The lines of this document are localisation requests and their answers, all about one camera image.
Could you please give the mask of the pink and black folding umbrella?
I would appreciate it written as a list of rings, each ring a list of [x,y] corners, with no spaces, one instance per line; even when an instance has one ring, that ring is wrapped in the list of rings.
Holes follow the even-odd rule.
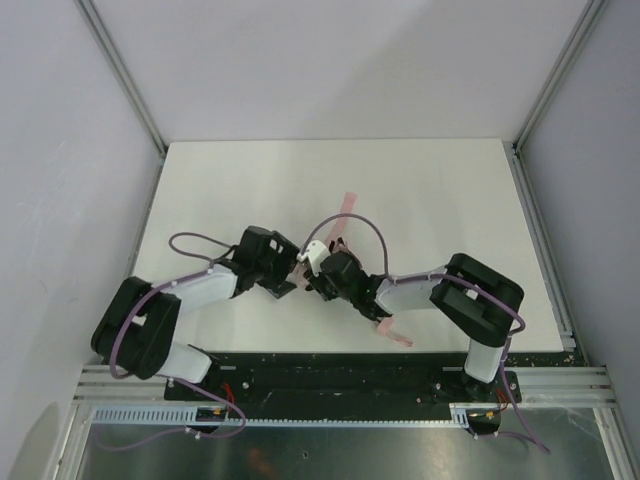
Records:
[[[340,208],[341,213],[352,213],[354,205],[357,200],[357,195],[353,192],[346,192],[343,198],[343,202]],[[349,219],[346,217],[341,217],[335,221],[333,224],[330,233],[327,235],[324,240],[324,244],[326,247],[329,247],[332,241],[338,242],[339,238],[343,237],[344,230],[349,222]],[[307,271],[307,268],[303,264],[298,264],[293,271],[293,279],[294,283],[298,287],[308,287],[309,283],[304,278],[304,273]],[[413,342],[402,335],[398,335],[392,331],[392,327],[394,324],[394,319],[385,319],[382,320],[379,324],[376,325],[376,332],[384,336],[396,344],[401,345],[405,348],[411,348],[413,346]]]

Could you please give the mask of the aluminium corner post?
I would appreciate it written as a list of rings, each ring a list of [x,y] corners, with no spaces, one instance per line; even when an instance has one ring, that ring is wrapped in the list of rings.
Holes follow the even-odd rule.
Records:
[[[91,0],[75,0],[74,4],[158,156],[161,159],[165,159],[168,152],[168,144],[163,139],[159,127],[153,119],[148,105],[95,2]]]
[[[606,0],[586,2],[512,142],[513,151],[517,155],[523,151],[538,124],[544,118],[546,111],[551,106],[609,4],[610,1]]]

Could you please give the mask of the right aluminium corner post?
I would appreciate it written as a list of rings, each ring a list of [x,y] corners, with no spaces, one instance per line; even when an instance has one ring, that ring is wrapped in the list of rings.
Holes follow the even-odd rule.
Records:
[[[513,151],[517,155],[523,151],[538,124],[544,118],[546,111],[551,106],[609,4],[610,1],[606,0],[586,2],[512,142]]]

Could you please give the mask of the left aluminium corner post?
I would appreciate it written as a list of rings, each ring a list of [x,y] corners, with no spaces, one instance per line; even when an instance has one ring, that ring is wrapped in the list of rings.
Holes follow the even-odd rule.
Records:
[[[91,0],[75,0],[74,4],[158,156],[161,159],[165,159],[168,152],[168,144],[163,139],[159,127],[153,119],[148,105],[95,2]]]

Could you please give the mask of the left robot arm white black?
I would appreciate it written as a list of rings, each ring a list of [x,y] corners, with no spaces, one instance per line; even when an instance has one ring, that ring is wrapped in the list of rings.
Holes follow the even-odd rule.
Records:
[[[230,300],[258,285],[279,299],[296,288],[287,280],[299,248],[277,231],[247,227],[237,245],[210,258],[205,268],[159,283],[126,278],[94,331],[91,349],[109,363],[117,378],[163,376],[200,383],[213,357],[174,339],[178,320],[215,302]]]

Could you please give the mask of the aluminium frame rail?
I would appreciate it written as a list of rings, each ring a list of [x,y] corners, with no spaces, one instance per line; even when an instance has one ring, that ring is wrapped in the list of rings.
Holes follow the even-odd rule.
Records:
[[[617,404],[605,367],[513,368],[521,405],[529,408],[608,408]]]

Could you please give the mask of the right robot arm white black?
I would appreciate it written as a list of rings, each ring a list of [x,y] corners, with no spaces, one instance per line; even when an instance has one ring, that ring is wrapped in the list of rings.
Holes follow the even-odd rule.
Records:
[[[477,382],[494,381],[516,331],[512,324],[524,328],[522,287],[467,254],[453,255],[438,269],[395,278],[367,274],[347,251],[308,264],[305,278],[324,300],[341,298],[371,321],[407,311],[442,312],[469,338],[464,373]]]

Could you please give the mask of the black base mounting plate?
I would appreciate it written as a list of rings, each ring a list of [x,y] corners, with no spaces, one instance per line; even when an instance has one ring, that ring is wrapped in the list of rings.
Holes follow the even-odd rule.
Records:
[[[482,429],[498,426],[505,403],[522,400],[516,374],[481,384],[463,371],[461,353],[216,353],[200,389],[173,382],[168,401],[204,404],[231,398],[245,413],[348,413],[385,419],[464,404]]]

